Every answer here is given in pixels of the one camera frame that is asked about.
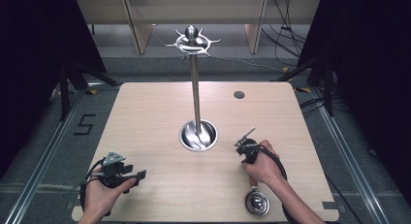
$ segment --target floor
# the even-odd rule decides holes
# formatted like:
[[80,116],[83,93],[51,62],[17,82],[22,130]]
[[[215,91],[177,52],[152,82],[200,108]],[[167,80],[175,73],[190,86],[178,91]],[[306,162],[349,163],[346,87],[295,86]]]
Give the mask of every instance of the floor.
[[[96,25],[93,37],[108,75],[115,80],[189,80],[187,66],[181,66],[181,53],[164,46],[175,42],[175,29],[183,32],[186,27],[154,25],[142,55],[135,54],[128,26]],[[210,58],[199,58],[201,80],[275,80],[283,76],[284,71],[293,70],[298,61],[283,48],[275,47],[265,35],[261,36],[258,53],[251,54],[241,25],[197,27],[203,27],[204,35],[211,40],[221,39],[209,50]],[[280,25],[272,28],[280,31]],[[264,29],[277,39],[270,26]],[[309,26],[295,26],[293,30],[304,37]],[[297,52],[290,39],[279,37],[279,42]],[[321,85],[307,86],[305,80],[309,72],[289,81],[296,89],[300,104],[322,96]],[[50,99],[30,143],[21,150],[0,181],[0,222],[15,217],[16,223],[74,223],[71,208],[79,191],[74,186],[81,180],[80,172],[87,171],[91,163],[118,92],[118,87],[110,87],[92,77],[87,80],[90,88],[86,92],[71,89],[73,111],[65,121],[59,120],[58,89]],[[330,179],[340,211],[338,223],[409,223],[411,208],[378,156],[367,151],[370,145],[349,109],[338,99],[337,93],[334,95],[334,117],[329,117],[323,107],[318,108],[321,102],[305,106],[301,112],[324,172]],[[79,126],[82,121],[93,123],[92,134],[79,134],[85,131]]]

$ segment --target wooden table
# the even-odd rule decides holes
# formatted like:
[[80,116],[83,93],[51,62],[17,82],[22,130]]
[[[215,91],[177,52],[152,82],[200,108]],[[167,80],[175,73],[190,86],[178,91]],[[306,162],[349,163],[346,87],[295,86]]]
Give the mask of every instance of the wooden table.
[[[243,99],[234,96],[245,94]],[[273,222],[285,221],[281,204],[264,184],[269,213],[255,217],[244,206],[250,191],[234,144],[252,127],[257,142],[268,139],[281,157],[288,179],[323,219],[338,219],[317,153],[291,85],[287,82],[200,82],[202,119],[218,130],[217,144],[192,152],[179,131],[194,119],[191,82],[124,83],[91,164],[114,151],[126,156],[134,173],[146,178],[122,195],[106,221]],[[81,207],[73,210],[79,220]]]

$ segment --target vertical metal rod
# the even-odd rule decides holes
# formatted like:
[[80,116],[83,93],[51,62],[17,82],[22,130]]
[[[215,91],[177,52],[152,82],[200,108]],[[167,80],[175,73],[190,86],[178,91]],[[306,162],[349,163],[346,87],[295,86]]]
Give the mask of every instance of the vertical metal rod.
[[197,55],[190,55],[191,61],[191,82],[193,84],[194,115],[196,116],[196,135],[201,133],[200,119],[200,96],[199,96],[199,73],[197,70]]

